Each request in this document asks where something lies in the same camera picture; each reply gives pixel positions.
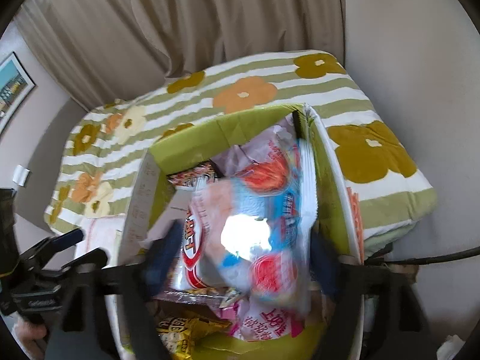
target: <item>wall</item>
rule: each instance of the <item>wall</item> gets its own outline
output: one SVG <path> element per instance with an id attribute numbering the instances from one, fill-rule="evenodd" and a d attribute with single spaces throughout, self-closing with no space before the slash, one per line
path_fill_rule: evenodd
<path id="1" fill-rule="evenodd" d="M 72 102 L 69 95 L 35 59 L 14 23 L 10 23 L 0 39 L 0 61 L 12 51 L 15 51 L 18 60 L 37 86 L 22 102 L 0 137 L 0 188 L 15 188 L 11 180 L 15 167 L 18 164 L 27 167 L 51 121 L 67 102 Z M 21 251 L 52 236 L 51 232 L 46 232 L 19 215 L 15 230 Z M 57 262 L 53 262 L 54 266 L 62 265 L 72 255 L 72 250 L 65 252 L 63 256 L 57 257 Z"/>
<path id="2" fill-rule="evenodd" d="M 394 258 L 480 245 L 480 36 L 457 0 L 346 0 L 346 69 L 371 98 L 439 204 Z M 480 257 L 421 268 L 417 292 L 437 337 L 480 317 Z"/>
<path id="3" fill-rule="evenodd" d="M 57 183 L 65 142 L 71 129 L 85 114 L 86 111 L 76 102 L 66 102 L 51 121 L 30 157 L 27 164 L 27 168 L 31 170 L 28 182 L 25 187 L 18 188 L 15 197 L 17 214 L 44 230 L 50 231 L 43 216 Z"/>

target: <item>hand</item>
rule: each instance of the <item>hand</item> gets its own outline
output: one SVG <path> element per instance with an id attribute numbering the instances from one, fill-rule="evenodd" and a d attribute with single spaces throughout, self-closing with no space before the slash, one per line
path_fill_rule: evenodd
<path id="1" fill-rule="evenodd" d="M 43 360 L 44 353 L 38 347 L 35 340 L 41 340 L 47 335 L 47 328 L 45 325 L 34 325 L 31 322 L 18 318 L 13 330 L 23 345 L 27 355 L 34 360 Z"/>

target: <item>bed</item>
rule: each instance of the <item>bed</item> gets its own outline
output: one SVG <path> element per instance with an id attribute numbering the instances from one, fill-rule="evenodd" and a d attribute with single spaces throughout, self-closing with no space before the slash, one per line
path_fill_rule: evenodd
<path id="1" fill-rule="evenodd" d="M 158 140 L 219 115 L 298 103 L 318 114 L 341 175 L 323 185 L 320 201 L 336 189 L 367 257 L 435 207 L 434 189 L 345 69 L 327 52 L 306 50 L 243 57 L 94 109 L 70 133 L 44 219 L 65 233 L 89 218 L 125 215 L 142 156 Z M 339 231 L 322 203 L 319 210 L 324 231 Z"/>

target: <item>yellow snack bag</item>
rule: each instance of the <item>yellow snack bag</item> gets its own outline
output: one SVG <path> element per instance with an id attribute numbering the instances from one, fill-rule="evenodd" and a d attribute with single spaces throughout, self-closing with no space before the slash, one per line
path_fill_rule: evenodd
<path id="1" fill-rule="evenodd" d="M 174 360 L 187 360 L 191 358 L 195 340 L 223 330 L 229 324 L 205 318 L 168 317 L 158 324 L 157 332 Z"/>

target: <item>light switch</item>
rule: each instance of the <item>light switch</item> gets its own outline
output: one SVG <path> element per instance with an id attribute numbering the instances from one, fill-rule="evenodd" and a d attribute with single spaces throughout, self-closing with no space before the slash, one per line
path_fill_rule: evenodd
<path id="1" fill-rule="evenodd" d="M 21 165 L 17 165 L 13 173 L 13 182 L 21 187 L 24 187 L 29 173 L 30 171 L 28 169 Z"/>

